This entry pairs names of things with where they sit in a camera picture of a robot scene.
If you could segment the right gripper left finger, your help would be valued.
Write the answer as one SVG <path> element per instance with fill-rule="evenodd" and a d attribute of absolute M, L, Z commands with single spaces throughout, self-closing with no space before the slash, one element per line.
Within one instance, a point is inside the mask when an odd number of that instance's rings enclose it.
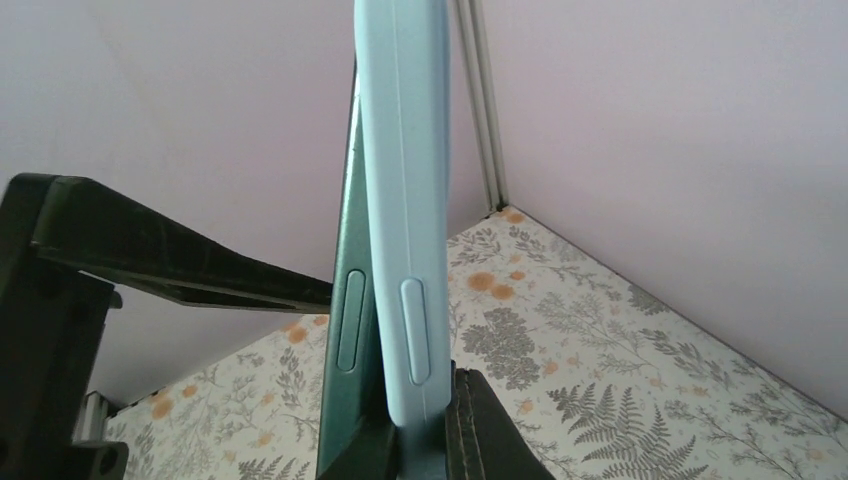
<path fill-rule="evenodd" d="M 395 480 L 400 470 L 397 429 L 392 423 L 363 423 L 352 441 L 318 480 Z"/>

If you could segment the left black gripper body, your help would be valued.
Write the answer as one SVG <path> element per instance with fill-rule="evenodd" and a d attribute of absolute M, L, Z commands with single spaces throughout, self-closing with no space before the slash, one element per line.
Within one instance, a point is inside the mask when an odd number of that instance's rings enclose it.
<path fill-rule="evenodd" d="M 19 174 L 1 203 L 1 476 L 121 479 L 125 444 L 73 438 L 114 287 L 40 257 L 55 181 Z"/>

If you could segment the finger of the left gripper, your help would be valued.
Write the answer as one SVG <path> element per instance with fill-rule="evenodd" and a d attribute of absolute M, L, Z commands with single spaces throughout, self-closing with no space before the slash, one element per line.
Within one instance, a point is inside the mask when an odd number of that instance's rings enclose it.
<path fill-rule="evenodd" d="M 38 257 L 192 307 L 329 312 L 331 283 L 239 254 L 97 182 L 32 174 L 45 188 Z"/>

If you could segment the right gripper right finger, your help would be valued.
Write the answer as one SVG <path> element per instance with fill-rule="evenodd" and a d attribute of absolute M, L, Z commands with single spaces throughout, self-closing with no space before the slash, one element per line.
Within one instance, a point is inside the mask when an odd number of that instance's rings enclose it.
<path fill-rule="evenodd" d="M 482 372 L 454 367 L 445 415 L 450 480 L 552 480 Z"/>

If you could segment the light blue phone case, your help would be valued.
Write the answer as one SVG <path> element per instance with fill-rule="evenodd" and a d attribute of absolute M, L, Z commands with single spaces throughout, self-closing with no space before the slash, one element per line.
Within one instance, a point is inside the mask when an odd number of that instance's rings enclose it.
<path fill-rule="evenodd" d="M 358 1 L 367 208 L 399 475 L 447 475 L 450 41 L 442 1 Z"/>

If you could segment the black phone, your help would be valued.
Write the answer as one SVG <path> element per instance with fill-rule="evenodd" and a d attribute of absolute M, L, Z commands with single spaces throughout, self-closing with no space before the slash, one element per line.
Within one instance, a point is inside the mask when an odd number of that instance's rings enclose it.
<path fill-rule="evenodd" d="M 324 362 L 316 476 L 363 423 L 392 423 L 385 398 L 369 238 L 360 82 L 353 82 L 331 311 Z"/>

